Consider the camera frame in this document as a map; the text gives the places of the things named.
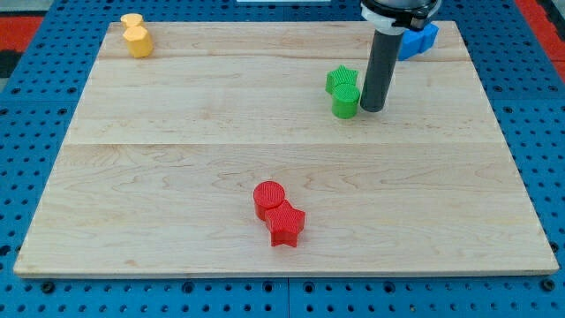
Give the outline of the black robot arm flange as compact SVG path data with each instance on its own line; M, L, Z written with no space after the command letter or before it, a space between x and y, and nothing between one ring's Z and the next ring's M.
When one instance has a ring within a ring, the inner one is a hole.
M361 16L386 35L422 31L440 9L441 0L361 0Z

